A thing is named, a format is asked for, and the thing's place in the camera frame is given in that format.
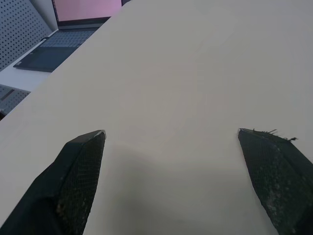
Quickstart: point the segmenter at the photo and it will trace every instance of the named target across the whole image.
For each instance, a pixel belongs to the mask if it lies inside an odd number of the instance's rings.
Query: laptop keyboard
[[[95,31],[56,32],[40,47],[79,47]]]

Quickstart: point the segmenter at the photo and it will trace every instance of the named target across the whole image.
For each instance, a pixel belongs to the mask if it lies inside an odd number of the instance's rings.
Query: laptop
[[[52,0],[52,4],[58,31],[13,67],[53,72],[122,7],[121,0]]]

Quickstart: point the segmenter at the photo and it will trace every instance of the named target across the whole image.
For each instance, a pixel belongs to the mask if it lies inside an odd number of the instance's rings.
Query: gray wall
[[[30,0],[36,10],[39,12],[44,21],[48,24],[52,31],[56,30],[57,22],[55,19],[51,0]]]

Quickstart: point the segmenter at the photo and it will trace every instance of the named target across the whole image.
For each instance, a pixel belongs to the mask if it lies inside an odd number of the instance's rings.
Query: white tabletop
[[[39,72],[39,71],[28,71],[28,70],[19,70],[13,66],[38,47],[41,43],[35,45],[27,53],[22,55],[19,59],[14,61],[11,65],[6,67],[0,72],[0,85],[4,85],[15,90],[32,92],[34,91],[45,79],[51,74],[50,72]]]
[[[67,141],[105,129],[84,234],[276,235],[237,131],[278,129],[312,157],[312,9],[126,4],[0,122],[0,221]]]

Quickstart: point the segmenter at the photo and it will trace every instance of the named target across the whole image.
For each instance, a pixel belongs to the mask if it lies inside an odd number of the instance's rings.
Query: pink screen
[[[109,17],[122,7],[121,0],[54,0],[59,21]]]

